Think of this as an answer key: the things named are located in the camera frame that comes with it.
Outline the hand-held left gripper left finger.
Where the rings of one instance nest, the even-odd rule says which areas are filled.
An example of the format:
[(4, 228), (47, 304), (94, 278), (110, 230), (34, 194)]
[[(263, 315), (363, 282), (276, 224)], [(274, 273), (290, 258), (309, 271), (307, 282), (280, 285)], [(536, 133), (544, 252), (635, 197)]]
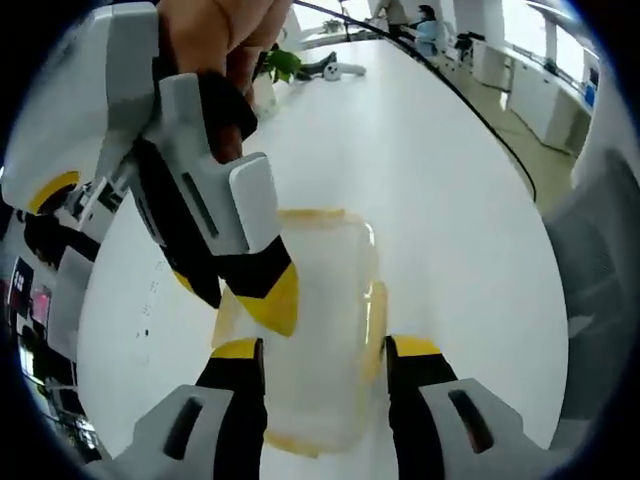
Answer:
[(194, 385), (182, 385), (142, 416), (114, 459), (118, 479), (257, 479), (265, 432), (263, 340), (211, 354)]

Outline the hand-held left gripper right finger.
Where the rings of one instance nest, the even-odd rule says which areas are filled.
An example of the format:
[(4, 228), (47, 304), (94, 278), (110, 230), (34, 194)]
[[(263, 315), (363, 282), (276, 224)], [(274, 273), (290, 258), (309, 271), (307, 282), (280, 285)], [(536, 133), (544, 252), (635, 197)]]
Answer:
[(520, 415), (479, 382), (459, 379), (427, 339), (384, 339), (389, 425), (400, 479), (528, 479)]

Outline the person's right hand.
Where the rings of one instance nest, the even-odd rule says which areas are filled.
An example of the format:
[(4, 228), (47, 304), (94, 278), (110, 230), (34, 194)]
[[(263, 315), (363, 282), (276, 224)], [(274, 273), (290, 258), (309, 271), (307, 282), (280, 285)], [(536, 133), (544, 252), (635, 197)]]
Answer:
[(288, 0), (165, 0), (157, 5), (169, 48), (181, 73), (216, 72), (253, 106), (253, 74), (275, 44)]

